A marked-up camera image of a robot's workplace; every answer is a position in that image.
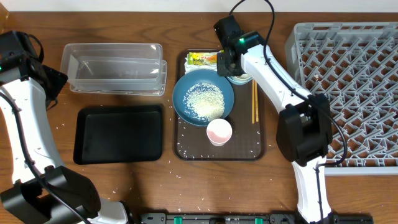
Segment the light blue bowl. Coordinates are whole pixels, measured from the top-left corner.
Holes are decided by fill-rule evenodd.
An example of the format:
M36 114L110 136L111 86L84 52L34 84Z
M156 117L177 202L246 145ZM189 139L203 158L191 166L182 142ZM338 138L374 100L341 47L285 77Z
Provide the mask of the light blue bowl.
M240 76L232 76L226 78L234 85L245 85L252 80L252 77L245 73Z

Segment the pink cup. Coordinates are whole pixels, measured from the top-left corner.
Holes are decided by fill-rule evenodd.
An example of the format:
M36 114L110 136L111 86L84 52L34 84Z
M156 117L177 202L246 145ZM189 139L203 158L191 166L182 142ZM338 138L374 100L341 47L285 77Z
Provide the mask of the pink cup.
M226 144L232 137L233 129L225 119L214 119L206 128L206 135L212 145L220 147Z

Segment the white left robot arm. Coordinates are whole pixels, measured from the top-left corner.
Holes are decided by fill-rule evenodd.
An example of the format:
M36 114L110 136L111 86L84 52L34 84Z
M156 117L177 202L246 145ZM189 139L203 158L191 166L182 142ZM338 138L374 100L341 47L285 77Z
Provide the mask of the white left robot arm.
M13 186L1 192L4 208L23 223L129 223L123 203L100 198L89 178L65 167L47 110L68 77L43 65L34 38L1 34L1 111L13 155Z

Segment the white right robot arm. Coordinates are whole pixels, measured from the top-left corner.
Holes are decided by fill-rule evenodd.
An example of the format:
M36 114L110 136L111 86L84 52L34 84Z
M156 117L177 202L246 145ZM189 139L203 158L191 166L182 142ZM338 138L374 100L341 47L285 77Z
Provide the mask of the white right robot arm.
M299 85L274 58L256 31L244 32L233 15L220 19L214 30L223 48L217 55L217 73L223 77L249 75L271 100L279 117L278 148L295 173L298 220L332 223L326 196L325 167L328 146L337 128L330 102Z

